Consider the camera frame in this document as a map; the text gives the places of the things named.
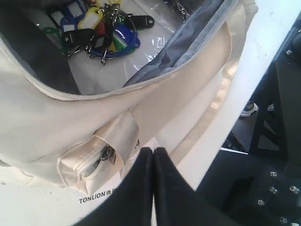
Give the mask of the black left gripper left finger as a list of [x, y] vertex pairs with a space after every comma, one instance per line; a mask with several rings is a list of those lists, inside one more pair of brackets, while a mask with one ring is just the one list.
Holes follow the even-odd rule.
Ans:
[[92, 213], [85, 226], [149, 226], [153, 202], [153, 152], [144, 147], [115, 191]]

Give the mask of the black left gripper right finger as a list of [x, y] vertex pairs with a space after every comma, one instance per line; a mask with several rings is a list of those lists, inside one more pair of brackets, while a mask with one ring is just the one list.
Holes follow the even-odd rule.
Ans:
[[154, 156], [154, 198], [158, 226], [224, 226], [226, 218], [188, 185], [165, 148]]

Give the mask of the black metal robot base frame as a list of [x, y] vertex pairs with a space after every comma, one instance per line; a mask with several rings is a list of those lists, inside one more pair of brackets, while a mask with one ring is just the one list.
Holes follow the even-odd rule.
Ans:
[[197, 188], [239, 226], [301, 223], [301, 21], [252, 95], [258, 105], [246, 153], [220, 151]]

